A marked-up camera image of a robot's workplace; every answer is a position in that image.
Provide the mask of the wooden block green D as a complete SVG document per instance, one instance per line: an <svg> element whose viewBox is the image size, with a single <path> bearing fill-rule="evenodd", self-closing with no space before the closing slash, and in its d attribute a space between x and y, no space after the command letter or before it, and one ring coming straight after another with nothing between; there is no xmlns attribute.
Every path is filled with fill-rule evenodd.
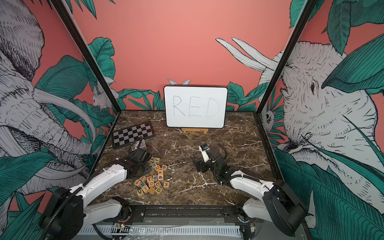
<svg viewBox="0 0 384 240"><path fill-rule="evenodd" d="M160 194L162 191L163 191L163 189L161 187L156 188L156 193L157 194Z"/></svg>

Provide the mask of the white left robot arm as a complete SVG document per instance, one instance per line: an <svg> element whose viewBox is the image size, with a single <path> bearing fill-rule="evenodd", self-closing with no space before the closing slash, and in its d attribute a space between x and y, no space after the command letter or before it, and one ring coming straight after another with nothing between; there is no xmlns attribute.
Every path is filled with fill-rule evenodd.
<svg viewBox="0 0 384 240"><path fill-rule="evenodd" d="M97 234L107 240L96 226L97 223L114 221L120 230L133 213L130 203L121 197L114 197L101 204L91 202L114 185L126 179L138 180L150 172L149 161L152 154L137 149L123 159L109 162L95 171L84 183L77 186L58 188L49 199L42 214L39 227L42 240L71 240L82 229L92 226Z"/></svg>

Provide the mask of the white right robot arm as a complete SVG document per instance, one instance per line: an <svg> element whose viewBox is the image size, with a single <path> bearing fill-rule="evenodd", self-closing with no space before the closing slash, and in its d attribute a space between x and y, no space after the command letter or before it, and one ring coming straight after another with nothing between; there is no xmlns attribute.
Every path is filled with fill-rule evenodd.
<svg viewBox="0 0 384 240"><path fill-rule="evenodd" d="M226 162L228 152L219 145L225 154L211 149L208 144L199 146L203 159L195 161L198 172L211 171L215 182L223 187L240 190L250 196L242 206L237 208L239 220L247 222L261 219L271 222L283 234L294 237L296 230L304 221L308 210L284 181L269 182L250 176L229 166Z"/></svg>

